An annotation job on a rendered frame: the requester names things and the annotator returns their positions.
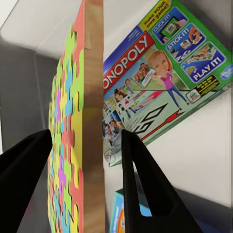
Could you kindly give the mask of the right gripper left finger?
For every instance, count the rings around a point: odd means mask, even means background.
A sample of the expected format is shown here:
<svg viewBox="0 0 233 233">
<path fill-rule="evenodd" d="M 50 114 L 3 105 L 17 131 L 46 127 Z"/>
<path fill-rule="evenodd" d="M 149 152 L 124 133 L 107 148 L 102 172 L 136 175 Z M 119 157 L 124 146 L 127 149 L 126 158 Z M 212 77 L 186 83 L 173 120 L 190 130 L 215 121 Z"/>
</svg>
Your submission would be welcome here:
<svg viewBox="0 0 233 233">
<path fill-rule="evenodd" d="M 0 155 L 0 233 L 17 233 L 52 147 L 46 129 Z"/>
</svg>

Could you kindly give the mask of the jigsaw puzzle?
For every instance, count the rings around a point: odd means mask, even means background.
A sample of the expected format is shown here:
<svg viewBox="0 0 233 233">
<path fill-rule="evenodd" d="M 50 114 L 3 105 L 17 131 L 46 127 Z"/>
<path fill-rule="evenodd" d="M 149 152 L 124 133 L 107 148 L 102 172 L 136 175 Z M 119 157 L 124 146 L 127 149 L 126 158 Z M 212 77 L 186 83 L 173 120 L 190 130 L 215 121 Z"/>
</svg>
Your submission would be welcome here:
<svg viewBox="0 0 233 233">
<path fill-rule="evenodd" d="M 52 82 L 52 233 L 105 233 L 103 0 L 82 0 Z"/>
</svg>

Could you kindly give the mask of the board game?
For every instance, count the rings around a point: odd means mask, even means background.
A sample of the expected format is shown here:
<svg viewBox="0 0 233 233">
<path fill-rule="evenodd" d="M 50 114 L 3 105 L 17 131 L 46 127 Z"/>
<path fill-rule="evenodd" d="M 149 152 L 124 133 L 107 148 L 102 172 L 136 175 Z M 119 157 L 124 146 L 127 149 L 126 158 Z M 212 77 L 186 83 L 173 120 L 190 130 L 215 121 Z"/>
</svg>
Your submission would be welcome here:
<svg viewBox="0 0 233 233">
<path fill-rule="evenodd" d="M 141 214 L 152 216 L 145 195 L 138 193 Z M 204 233 L 225 233 L 196 220 Z M 115 192 L 109 233 L 125 233 L 124 193 L 123 188 Z"/>
<path fill-rule="evenodd" d="M 233 87 L 233 53 L 180 1 L 159 0 L 103 62 L 103 155 L 122 130 L 145 146 Z"/>
</svg>

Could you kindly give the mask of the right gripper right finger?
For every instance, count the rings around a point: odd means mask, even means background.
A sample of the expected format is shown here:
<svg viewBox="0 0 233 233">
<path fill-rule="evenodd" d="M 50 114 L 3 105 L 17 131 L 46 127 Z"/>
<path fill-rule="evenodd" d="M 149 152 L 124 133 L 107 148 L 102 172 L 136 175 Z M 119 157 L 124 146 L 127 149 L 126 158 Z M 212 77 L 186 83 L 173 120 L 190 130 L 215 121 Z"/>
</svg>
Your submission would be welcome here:
<svg viewBox="0 0 233 233">
<path fill-rule="evenodd" d="M 141 138 L 122 130 L 125 233 L 204 233 Z M 135 163 L 152 216 L 140 210 Z"/>
</svg>

